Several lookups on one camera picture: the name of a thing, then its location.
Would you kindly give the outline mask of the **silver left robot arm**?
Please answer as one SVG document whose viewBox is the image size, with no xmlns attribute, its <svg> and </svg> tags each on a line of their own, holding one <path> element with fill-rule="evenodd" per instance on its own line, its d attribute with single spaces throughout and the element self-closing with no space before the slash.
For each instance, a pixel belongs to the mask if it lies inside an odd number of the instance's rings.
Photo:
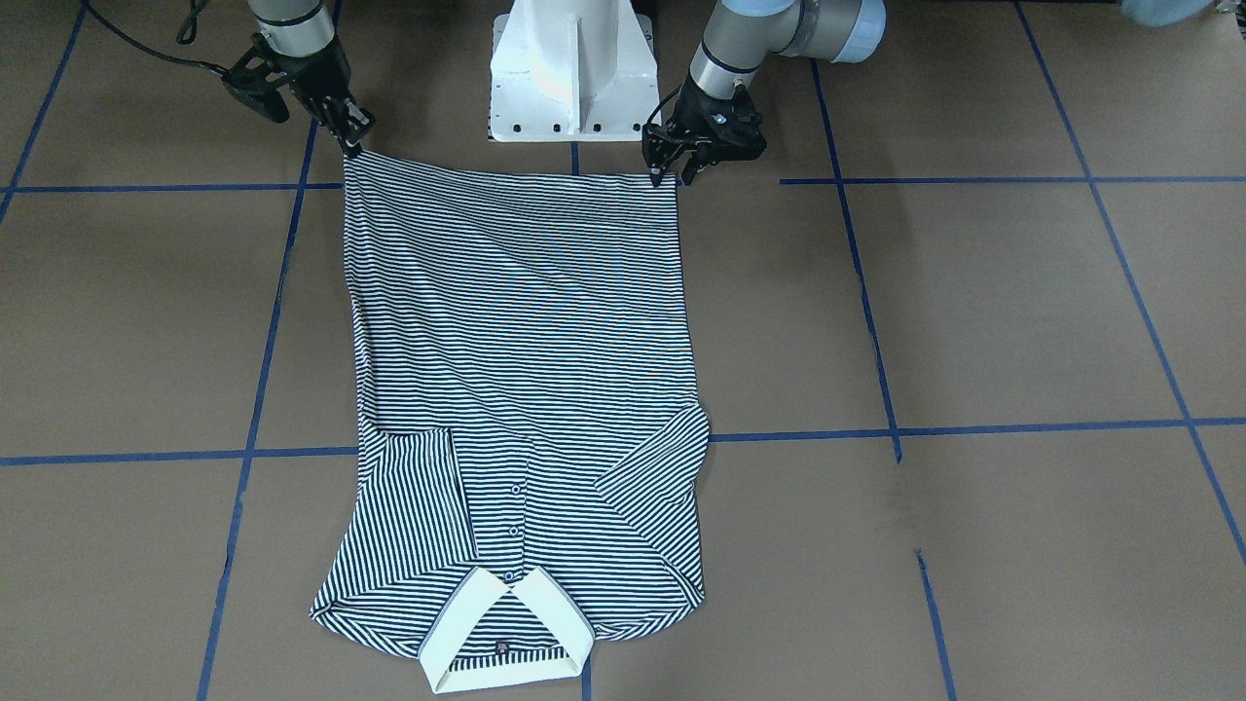
<svg viewBox="0 0 1246 701">
<path fill-rule="evenodd" d="M 887 25 L 882 1 L 716 1 L 663 123 L 642 129 L 650 186 L 677 174 L 689 186 L 705 168 L 764 154 L 763 117 L 751 96 L 770 55 L 858 64 L 876 52 Z"/>
</svg>

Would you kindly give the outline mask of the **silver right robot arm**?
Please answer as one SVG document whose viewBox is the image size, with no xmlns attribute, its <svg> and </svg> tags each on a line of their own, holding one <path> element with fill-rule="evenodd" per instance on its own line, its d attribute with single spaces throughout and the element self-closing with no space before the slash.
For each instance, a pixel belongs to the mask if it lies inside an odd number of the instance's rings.
<svg viewBox="0 0 1246 701">
<path fill-rule="evenodd" d="M 249 1 L 259 39 L 257 49 L 287 80 L 312 120 L 328 131 L 346 159 L 363 151 L 375 117 L 350 88 L 346 50 L 325 1 Z"/>
</svg>

